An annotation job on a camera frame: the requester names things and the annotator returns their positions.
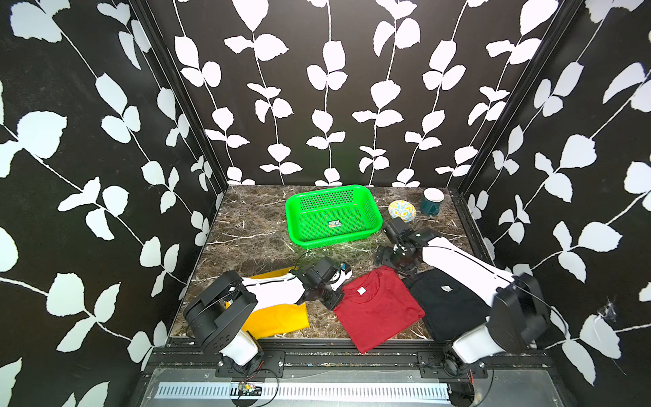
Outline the red t-shirt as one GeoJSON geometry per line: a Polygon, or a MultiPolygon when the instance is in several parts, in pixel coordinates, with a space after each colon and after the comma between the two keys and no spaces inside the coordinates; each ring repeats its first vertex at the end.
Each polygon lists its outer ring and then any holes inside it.
{"type": "Polygon", "coordinates": [[[425,316],[398,274],[387,266],[354,279],[343,287],[343,293],[334,313],[362,354],[425,316]]]}

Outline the green plastic basket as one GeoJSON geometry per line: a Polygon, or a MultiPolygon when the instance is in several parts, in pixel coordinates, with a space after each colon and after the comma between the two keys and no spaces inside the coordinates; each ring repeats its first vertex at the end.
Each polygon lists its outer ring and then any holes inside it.
{"type": "Polygon", "coordinates": [[[288,235],[303,249],[366,239],[383,226],[374,196],[359,185],[295,194],[285,211],[288,235]]]}

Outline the yellow t-shirt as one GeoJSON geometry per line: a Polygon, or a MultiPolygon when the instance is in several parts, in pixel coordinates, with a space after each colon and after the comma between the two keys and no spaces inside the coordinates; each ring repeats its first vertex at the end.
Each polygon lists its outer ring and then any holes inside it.
{"type": "Polygon", "coordinates": [[[244,332],[261,339],[310,326],[307,305],[297,305],[305,288],[290,272],[290,268],[244,277],[242,283],[258,300],[254,311],[242,326],[244,332]]]}

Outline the black t-shirt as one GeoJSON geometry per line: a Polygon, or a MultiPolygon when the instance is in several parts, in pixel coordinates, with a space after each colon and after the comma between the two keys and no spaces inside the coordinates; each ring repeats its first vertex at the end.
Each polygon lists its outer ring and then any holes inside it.
{"type": "Polygon", "coordinates": [[[439,269],[403,279],[412,297],[425,311],[422,318],[437,342],[456,339],[485,323],[491,308],[473,291],[439,269]]]}

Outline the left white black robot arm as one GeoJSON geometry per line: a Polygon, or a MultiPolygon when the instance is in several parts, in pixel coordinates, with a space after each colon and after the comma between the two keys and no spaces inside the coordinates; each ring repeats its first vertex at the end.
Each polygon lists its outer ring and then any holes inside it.
{"type": "Polygon", "coordinates": [[[254,369],[263,357],[259,339],[308,327],[308,302],[334,310],[351,276],[349,264],[329,257],[312,266],[256,277],[227,271],[186,307],[183,316],[204,354],[254,369]]]}

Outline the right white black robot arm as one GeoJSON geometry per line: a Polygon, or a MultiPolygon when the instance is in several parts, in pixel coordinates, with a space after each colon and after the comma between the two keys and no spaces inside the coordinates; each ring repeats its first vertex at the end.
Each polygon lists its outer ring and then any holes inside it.
{"type": "Polygon", "coordinates": [[[379,247],[376,264],[402,276],[430,337],[445,344],[440,363],[449,374],[494,354],[526,351],[549,328],[551,307],[533,276],[501,271],[400,218],[383,232],[390,245],[379,247]]]}

